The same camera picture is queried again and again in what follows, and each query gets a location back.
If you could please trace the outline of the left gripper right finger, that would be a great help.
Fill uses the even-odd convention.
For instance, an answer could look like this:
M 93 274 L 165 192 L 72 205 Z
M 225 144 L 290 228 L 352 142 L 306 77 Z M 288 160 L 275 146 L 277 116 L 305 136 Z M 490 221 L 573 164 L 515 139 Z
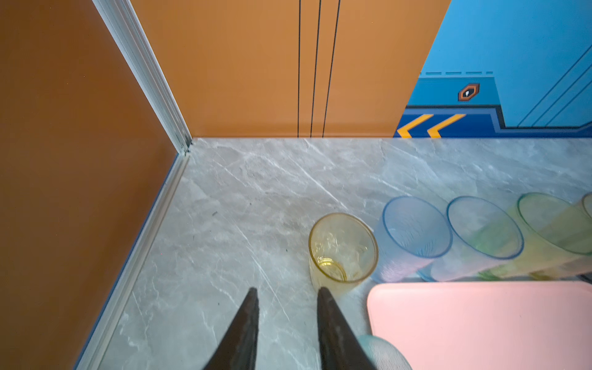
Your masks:
M 317 323 L 323 370 L 376 369 L 326 287 L 319 288 Z

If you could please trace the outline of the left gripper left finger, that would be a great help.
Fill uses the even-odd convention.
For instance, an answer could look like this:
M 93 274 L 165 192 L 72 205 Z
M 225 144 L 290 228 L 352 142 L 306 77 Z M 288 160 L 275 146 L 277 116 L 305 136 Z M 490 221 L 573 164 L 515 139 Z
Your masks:
M 259 314 L 257 289 L 249 288 L 220 345 L 203 369 L 255 369 Z

